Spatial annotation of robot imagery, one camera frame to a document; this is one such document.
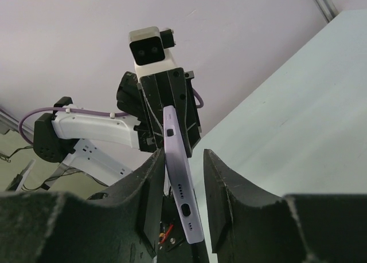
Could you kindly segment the right aluminium frame post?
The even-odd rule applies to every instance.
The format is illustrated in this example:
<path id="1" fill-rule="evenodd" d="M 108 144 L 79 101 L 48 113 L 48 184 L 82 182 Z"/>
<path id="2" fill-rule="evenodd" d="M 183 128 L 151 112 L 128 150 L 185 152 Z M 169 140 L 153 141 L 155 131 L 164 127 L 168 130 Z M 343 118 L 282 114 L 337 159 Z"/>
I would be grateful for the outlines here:
<path id="1" fill-rule="evenodd" d="M 330 23 L 338 14 L 334 2 L 332 0 L 313 0 L 318 10 L 321 12 L 322 17 L 327 23 Z"/>

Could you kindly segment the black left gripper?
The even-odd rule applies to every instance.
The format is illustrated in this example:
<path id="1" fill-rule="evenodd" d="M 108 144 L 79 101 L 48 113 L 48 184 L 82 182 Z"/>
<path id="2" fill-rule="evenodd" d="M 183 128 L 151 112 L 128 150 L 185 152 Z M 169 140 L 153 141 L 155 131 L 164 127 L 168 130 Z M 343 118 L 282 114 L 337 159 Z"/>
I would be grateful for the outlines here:
<path id="1" fill-rule="evenodd" d="M 187 157 L 201 140 L 201 123 L 196 91 L 192 87 L 193 71 L 183 68 L 143 76 L 138 80 L 135 73 L 126 72 L 119 84 L 117 107 L 139 121 L 134 126 L 138 134 L 139 149 L 154 152 L 164 147 L 163 109 L 175 108 Z"/>

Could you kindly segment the phone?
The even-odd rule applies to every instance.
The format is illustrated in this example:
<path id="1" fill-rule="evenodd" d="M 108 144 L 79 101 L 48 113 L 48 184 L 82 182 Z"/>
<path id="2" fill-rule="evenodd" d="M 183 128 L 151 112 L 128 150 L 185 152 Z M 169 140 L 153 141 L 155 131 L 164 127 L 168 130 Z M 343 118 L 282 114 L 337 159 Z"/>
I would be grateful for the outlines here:
<path id="1" fill-rule="evenodd" d="M 175 108 L 163 109 L 163 133 L 166 169 L 181 225 L 189 244 L 204 240 L 190 166 Z"/>

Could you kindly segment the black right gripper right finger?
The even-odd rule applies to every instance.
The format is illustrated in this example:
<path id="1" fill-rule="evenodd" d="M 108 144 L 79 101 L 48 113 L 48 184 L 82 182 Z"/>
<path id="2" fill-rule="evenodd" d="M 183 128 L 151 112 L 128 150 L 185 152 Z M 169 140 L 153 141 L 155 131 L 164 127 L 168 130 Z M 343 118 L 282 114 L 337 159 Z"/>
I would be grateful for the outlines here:
<path id="1" fill-rule="evenodd" d="M 365 262 L 366 195 L 269 193 L 204 151 L 212 252 L 219 262 Z"/>

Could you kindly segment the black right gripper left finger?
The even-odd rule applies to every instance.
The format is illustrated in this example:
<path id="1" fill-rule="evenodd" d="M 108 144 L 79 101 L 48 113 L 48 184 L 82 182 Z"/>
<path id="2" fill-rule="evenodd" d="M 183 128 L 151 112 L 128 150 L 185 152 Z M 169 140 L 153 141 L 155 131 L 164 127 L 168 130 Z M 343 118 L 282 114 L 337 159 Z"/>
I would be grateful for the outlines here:
<path id="1" fill-rule="evenodd" d="M 66 192 L 1 193 L 2 262 L 152 262 L 165 153 L 84 200 Z"/>

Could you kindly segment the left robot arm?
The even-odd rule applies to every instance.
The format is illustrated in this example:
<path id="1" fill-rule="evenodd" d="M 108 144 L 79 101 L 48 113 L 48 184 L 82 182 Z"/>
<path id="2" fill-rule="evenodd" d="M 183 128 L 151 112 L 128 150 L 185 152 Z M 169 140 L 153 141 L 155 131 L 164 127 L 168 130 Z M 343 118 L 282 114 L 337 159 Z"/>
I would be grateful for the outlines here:
<path id="1" fill-rule="evenodd" d="M 76 168 L 112 185 L 131 169 L 99 150 L 94 141 L 154 152 L 164 145 L 163 110 L 174 107 L 187 157 L 200 141 L 198 109 L 203 101 L 192 87 L 192 71 L 174 68 L 138 79 L 126 72 L 118 86 L 118 113 L 76 107 L 61 98 L 34 124 L 34 152 L 43 160 Z"/>

